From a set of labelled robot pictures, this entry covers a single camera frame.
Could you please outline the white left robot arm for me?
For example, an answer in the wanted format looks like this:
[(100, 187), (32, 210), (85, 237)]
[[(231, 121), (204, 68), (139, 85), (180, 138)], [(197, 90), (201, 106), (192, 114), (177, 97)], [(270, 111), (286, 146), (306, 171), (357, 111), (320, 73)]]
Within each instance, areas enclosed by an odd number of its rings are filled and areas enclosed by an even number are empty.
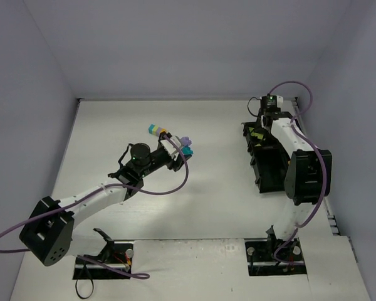
[(75, 229), (101, 210), (132, 198), (144, 186), (144, 178), (161, 167), (178, 171), (193, 155), (188, 137), (170, 134), (159, 137), (156, 150), (144, 143), (129, 144), (130, 160), (120, 163), (109, 181), (65, 199), (42, 198), (19, 235), (35, 257), (46, 267), (65, 256), (85, 255), (105, 263), (115, 252), (115, 242), (104, 231), (95, 228), (102, 239), (77, 236)]

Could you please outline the teal long lego brick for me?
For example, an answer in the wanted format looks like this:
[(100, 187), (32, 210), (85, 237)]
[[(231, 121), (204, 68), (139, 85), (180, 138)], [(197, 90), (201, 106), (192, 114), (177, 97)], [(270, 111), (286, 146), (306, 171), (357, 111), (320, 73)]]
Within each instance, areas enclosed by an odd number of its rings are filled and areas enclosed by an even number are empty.
[(193, 150), (188, 145), (181, 148), (181, 151), (184, 156), (192, 156), (194, 154)]

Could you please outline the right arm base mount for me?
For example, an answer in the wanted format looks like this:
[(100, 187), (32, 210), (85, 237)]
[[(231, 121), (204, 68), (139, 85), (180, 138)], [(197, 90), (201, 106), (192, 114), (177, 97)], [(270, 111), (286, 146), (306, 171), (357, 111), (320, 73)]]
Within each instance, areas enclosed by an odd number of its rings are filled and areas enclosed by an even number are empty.
[(283, 248), (283, 241), (271, 238), (244, 241), (250, 277), (306, 275), (307, 269), (298, 238)]

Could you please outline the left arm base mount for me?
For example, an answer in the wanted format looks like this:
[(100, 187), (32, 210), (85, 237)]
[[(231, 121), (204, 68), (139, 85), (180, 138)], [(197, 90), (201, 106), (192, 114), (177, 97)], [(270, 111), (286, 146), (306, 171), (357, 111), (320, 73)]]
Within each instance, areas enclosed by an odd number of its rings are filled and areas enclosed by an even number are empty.
[(112, 269), (122, 271), (125, 274), (114, 273), (101, 265), (84, 261), (81, 258), (75, 260), (73, 272), (74, 280), (124, 280), (130, 279), (134, 241), (115, 240), (110, 238), (100, 228), (94, 228), (94, 232), (102, 237), (105, 246), (99, 249), (97, 255), (83, 254), (92, 260), (98, 261)]

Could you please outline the lime green rounded lego brick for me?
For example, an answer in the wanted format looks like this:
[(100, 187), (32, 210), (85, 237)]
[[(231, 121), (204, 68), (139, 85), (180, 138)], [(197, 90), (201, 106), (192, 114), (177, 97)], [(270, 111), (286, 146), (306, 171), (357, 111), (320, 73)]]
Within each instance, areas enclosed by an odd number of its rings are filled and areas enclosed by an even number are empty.
[(250, 137), (256, 140), (264, 140), (264, 129), (262, 128), (250, 128)]

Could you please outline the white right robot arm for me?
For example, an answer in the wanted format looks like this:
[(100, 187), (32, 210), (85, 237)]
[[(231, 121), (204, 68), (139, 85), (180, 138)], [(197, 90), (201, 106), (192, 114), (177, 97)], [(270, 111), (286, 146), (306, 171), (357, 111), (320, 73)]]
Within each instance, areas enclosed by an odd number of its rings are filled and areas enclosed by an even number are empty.
[(332, 153), (317, 148), (301, 131), (296, 119), (281, 110), (283, 97), (267, 94), (260, 100), (260, 122), (289, 156), (284, 179), (288, 200), (276, 222), (266, 232), (276, 251), (291, 242), (298, 230), (316, 215), (330, 193)]

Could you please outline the purple square lego brick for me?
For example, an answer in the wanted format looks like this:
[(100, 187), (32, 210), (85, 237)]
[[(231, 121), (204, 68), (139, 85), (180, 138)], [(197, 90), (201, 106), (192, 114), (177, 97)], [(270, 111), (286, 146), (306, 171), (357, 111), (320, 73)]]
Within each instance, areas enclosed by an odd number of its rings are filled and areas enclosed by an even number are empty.
[(190, 140), (190, 138), (188, 138), (188, 136), (184, 136), (184, 137), (181, 137), (180, 138), (180, 142), (181, 144), (185, 147), (185, 146), (190, 146), (192, 144), (192, 141)]

